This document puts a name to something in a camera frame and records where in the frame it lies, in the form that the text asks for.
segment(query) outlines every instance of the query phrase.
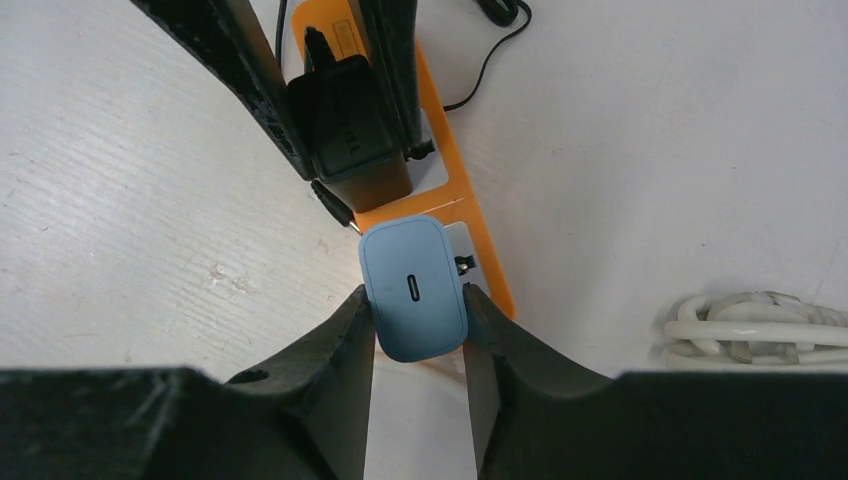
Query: white cable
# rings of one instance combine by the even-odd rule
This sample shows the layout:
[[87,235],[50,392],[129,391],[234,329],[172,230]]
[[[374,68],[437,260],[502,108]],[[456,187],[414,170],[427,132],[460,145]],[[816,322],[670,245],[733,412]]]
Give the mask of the white cable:
[[776,292],[694,297],[665,325],[674,369],[848,370],[848,313]]

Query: white table surface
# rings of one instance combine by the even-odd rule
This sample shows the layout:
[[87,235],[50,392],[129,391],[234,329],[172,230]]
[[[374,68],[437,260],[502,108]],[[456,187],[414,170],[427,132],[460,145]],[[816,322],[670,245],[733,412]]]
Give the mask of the white table surface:
[[[253,3],[272,34],[275,2]],[[420,3],[456,101],[503,31],[471,0]],[[450,114],[522,326],[615,375],[656,366],[690,295],[848,309],[848,2],[531,5]],[[129,1],[5,0],[0,65],[0,366],[224,379],[361,282],[358,237]],[[378,364],[368,478],[470,478],[464,397],[424,376]]]

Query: black power adapter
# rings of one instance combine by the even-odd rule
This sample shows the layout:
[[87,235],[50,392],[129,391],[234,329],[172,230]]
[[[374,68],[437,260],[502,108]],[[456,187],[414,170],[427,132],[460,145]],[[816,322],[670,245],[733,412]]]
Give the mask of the black power adapter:
[[368,60],[355,55],[336,61],[314,28],[305,44],[313,70],[288,90],[317,179],[355,212],[409,195],[403,149]]

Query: black cable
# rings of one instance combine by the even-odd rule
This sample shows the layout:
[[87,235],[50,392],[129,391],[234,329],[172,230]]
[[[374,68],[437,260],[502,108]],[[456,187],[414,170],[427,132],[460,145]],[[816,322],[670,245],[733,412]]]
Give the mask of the black cable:
[[332,215],[341,226],[351,227],[359,232],[359,228],[356,226],[353,218],[353,210],[351,210],[350,207],[341,201],[339,197],[333,195],[333,192],[329,191],[327,187],[318,180],[313,180],[310,185],[312,186],[312,191],[315,192],[315,196],[318,197],[318,200],[321,202],[321,205],[324,205],[324,208],[330,212],[330,215]]
[[283,68],[283,25],[286,23],[286,7],[288,0],[280,0],[280,11],[277,13],[277,34],[274,37],[274,58]]
[[[484,1],[488,2],[489,0],[478,0],[478,3],[480,3],[480,5],[483,7],[483,11],[486,12],[486,16],[488,16],[489,19],[492,20],[493,23],[495,23],[498,26],[508,26],[509,24],[512,23],[511,21],[509,23],[506,23],[502,16],[498,16],[498,15],[493,14],[492,9],[489,9],[487,5],[484,5]],[[498,40],[498,43],[496,43],[495,46],[492,47],[491,50],[489,50],[489,54],[486,55],[486,59],[483,60],[483,66],[480,67],[480,74],[477,76],[477,83],[474,84],[474,89],[471,90],[471,93],[469,93],[468,96],[465,97],[464,99],[462,99],[461,101],[456,102],[456,103],[452,103],[450,105],[445,105],[444,107],[442,107],[442,108],[444,108],[444,110],[446,112],[456,110],[457,108],[460,108],[460,107],[464,106],[466,103],[471,101],[471,99],[474,97],[474,94],[477,93],[477,89],[480,88],[480,83],[483,82],[483,75],[486,73],[486,66],[489,64],[489,60],[492,58],[492,55],[495,54],[495,51],[498,49],[498,47],[503,45],[504,42],[506,42],[507,40],[509,40],[511,38],[515,38],[516,36],[518,36],[521,32],[523,32],[525,29],[527,29],[528,25],[530,25],[530,20],[533,19],[533,10],[530,9],[530,5],[527,5],[527,3],[524,2],[524,0],[518,0],[517,4],[518,4],[519,7],[521,7],[522,10],[524,10],[525,15],[527,15],[527,20],[525,20],[524,24],[521,25],[520,27],[518,27],[514,32],[511,32],[507,36]]]

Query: light blue charger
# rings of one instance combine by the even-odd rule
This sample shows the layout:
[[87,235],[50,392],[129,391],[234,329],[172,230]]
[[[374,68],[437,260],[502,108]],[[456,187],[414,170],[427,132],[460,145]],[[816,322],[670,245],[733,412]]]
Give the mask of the light blue charger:
[[468,334],[462,284],[438,220],[414,215],[372,227],[359,242],[359,262],[386,355],[415,362],[462,345]]

